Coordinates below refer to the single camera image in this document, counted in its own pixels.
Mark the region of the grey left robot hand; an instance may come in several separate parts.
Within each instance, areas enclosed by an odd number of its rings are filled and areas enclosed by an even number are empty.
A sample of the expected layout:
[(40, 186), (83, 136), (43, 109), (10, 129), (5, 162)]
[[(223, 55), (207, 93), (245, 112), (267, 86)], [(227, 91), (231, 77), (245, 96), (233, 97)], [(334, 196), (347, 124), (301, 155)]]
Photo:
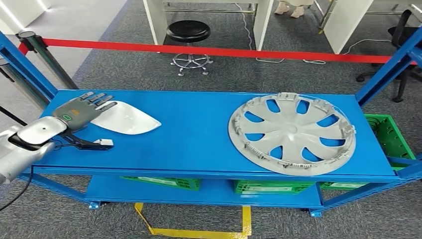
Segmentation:
[(117, 105), (112, 95), (87, 92), (56, 108), (52, 116), (62, 120), (70, 131), (78, 131)]

